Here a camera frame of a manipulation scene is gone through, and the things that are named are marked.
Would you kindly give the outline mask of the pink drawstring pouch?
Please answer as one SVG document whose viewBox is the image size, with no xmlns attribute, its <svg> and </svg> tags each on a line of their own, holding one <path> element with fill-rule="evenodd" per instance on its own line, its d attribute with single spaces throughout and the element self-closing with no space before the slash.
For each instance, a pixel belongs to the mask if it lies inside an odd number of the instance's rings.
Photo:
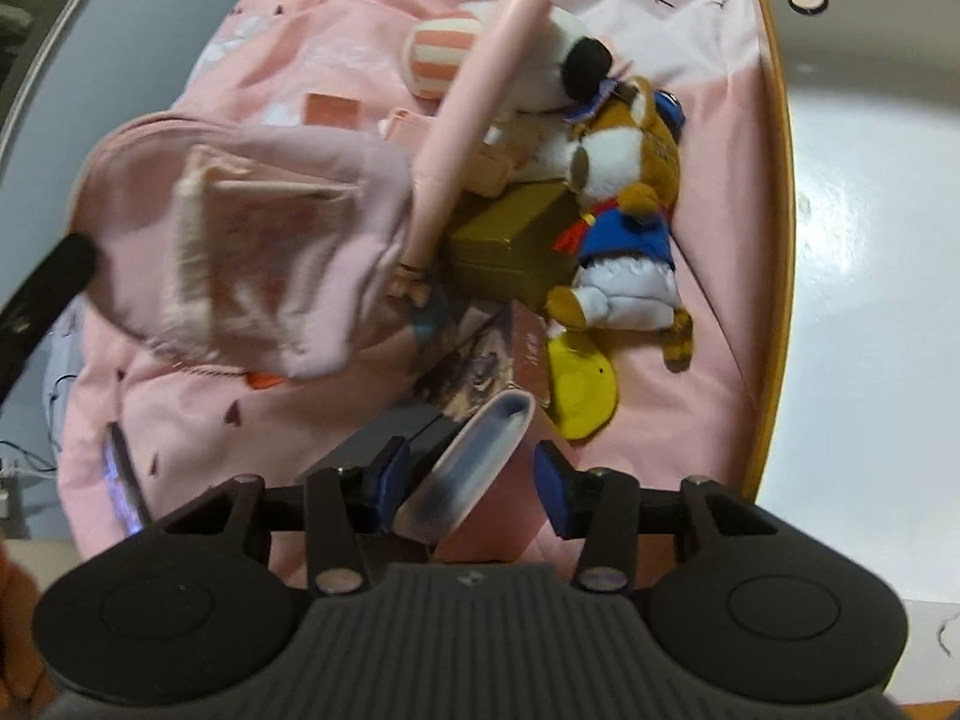
<svg viewBox="0 0 960 720">
<path fill-rule="evenodd" d="M 315 379 L 368 335 L 410 211 L 377 135 L 168 112 L 94 147 L 68 227 L 98 249 L 89 304 L 156 355 Z"/>
</svg>

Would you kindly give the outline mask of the brown raccoon sailor plush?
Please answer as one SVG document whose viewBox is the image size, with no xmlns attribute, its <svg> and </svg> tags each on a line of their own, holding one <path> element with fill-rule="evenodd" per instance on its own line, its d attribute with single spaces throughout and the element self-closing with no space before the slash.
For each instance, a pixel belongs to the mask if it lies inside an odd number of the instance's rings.
<svg viewBox="0 0 960 720">
<path fill-rule="evenodd" d="M 612 83 L 571 126 L 565 182 L 579 218 L 555 249 L 576 260 L 576 271 L 545 299 L 548 316 L 568 330 L 656 335 L 672 372 L 693 358 L 693 319 L 670 245 L 682 127 L 677 99 L 642 76 Z"/>
</svg>

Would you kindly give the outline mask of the white popcorn plush toy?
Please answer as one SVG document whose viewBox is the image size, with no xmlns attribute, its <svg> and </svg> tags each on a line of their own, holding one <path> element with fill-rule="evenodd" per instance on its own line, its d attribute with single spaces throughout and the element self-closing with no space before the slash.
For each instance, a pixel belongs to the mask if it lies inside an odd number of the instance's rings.
<svg viewBox="0 0 960 720">
<path fill-rule="evenodd" d="M 491 2 L 466 2 L 410 29 L 402 49 L 407 89 L 423 101 L 448 93 L 477 37 L 493 16 Z M 555 7 L 521 59 L 485 137 L 512 162 L 514 182 L 563 179 L 573 146 L 565 114 L 589 106 L 612 75 L 613 55 L 578 16 Z"/>
</svg>

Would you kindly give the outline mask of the pink handheld fan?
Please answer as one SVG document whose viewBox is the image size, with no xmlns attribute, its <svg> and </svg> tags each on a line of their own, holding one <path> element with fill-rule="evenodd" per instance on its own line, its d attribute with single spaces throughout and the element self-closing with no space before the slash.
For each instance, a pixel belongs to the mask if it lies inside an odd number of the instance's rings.
<svg viewBox="0 0 960 720">
<path fill-rule="evenodd" d="M 428 275 L 460 197 L 467 164 L 493 122 L 527 44 L 551 10 L 550 0 L 496 0 L 466 55 L 412 164 L 412 213 L 391 293 L 427 304 Z"/>
</svg>

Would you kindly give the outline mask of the illustrated card box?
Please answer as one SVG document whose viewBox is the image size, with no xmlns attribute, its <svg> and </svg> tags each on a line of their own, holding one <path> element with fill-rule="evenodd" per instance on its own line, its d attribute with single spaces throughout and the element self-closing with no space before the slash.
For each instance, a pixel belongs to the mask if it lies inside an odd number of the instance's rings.
<svg viewBox="0 0 960 720">
<path fill-rule="evenodd" d="M 454 421 L 470 419 L 506 390 L 523 390 L 540 406 L 551 402 L 547 326 L 517 301 L 444 356 L 413 389 Z"/>
</svg>

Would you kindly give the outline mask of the gold rectangular box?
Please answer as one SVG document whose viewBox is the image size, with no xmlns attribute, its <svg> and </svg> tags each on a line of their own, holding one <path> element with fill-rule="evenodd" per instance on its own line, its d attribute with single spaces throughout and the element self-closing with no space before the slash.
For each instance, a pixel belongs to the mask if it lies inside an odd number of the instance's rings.
<svg viewBox="0 0 960 720">
<path fill-rule="evenodd" d="M 573 257 L 553 244 L 578 220 L 562 182 L 512 184 L 493 200 L 469 195 L 446 232 L 441 271 L 469 298 L 540 310 L 548 291 L 573 277 Z"/>
</svg>

